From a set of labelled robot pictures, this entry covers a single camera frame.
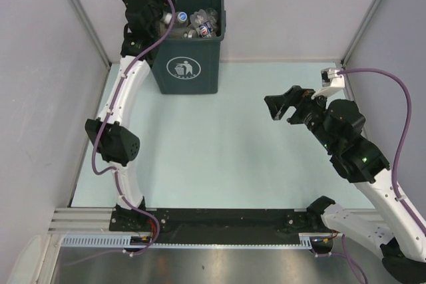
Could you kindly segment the pepsi label clear bottle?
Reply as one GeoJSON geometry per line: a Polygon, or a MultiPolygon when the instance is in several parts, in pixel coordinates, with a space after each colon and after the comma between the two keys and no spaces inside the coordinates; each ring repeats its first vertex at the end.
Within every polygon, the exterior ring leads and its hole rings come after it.
{"type": "Polygon", "coordinates": [[[195,28],[200,38],[212,38],[217,36],[215,20],[203,9],[191,14],[190,24],[195,28]]]}

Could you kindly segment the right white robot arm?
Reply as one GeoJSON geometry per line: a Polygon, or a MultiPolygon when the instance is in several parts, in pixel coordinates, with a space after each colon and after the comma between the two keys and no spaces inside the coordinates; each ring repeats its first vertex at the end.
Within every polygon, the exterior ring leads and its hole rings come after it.
{"type": "Polygon", "coordinates": [[[321,196],[308,208],[307,223],[314,231],[325,228],[348,236],[370,250],[400,283],[425,282],[425,232],[417,225],[414,205],[393,186],[389,161],[361,134],[365,117],[354,101],[328,102],[312,89],[293,86],[281,95],[265,96],[273,120],[288,108],[289,124],[304,124],[325,148],[340,177],[354,185],[374,206],[387,227],[382,228],[348,212],[331,198],[321,196]]]}

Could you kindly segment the clear cup silver base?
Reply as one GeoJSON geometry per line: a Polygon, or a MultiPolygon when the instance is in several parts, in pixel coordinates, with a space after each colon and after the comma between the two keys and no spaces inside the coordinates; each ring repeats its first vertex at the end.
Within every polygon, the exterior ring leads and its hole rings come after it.
{"type": "Polygon", "coordinates": [[[196,39],[198,38],[198,33],[191,28],[177,28],[171,30],[169,37],[171,39],[196,39]]]}

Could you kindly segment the green label clear bottle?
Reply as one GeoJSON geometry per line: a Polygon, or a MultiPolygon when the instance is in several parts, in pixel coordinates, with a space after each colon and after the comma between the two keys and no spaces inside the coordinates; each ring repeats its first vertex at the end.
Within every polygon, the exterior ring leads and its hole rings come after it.
{"type": "Polygon", "coordinates": [[[164,12],[162,15],[162,18],[160,19],[160,21],[166,26],[169,26],[172,20],[173,20],[172,13],[168,13],[168,12],[164,12]]]}

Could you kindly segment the large clear bottle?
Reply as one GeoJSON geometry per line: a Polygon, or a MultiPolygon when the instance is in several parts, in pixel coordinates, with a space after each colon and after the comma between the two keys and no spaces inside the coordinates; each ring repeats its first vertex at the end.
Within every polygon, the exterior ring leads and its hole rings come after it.
{"type": "Polygon", "coordinates": [[[218,18],[218,12],[213,8],[200,10],[199,31],[201,37],[216,37],[218,35],[218,18]]]}

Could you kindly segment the clear bottle white cap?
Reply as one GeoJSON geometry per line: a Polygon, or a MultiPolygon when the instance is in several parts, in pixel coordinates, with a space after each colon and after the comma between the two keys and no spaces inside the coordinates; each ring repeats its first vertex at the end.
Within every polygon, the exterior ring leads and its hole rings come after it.
{"type": "Polygon", "coordinates": [[[184,11],[179,11],[176,14],[174,27],[176,28],[186,28],[188,26],[188,15],[184,11]]]}

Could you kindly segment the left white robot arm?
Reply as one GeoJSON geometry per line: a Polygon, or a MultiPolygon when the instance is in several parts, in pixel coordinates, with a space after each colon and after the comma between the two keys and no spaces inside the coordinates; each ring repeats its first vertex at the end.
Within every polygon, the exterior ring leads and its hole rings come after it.
{"type": "Polygon", "coordinates": [[[124,212],[124,223],[138,231],[147,222],[144,196],[131,167],[140,150],[140,140],[128,127],[137,92],[173,26],[176,0],[122,2],[127,22],[119,71],[105,106],[96,118],[86,121],[85,131],[93,145],[93,172],[98,176],[112,173],[118,193],[116,210],[124,212]],[[160,30],[161,20],[170,27],[165,32],[160,30]]]}

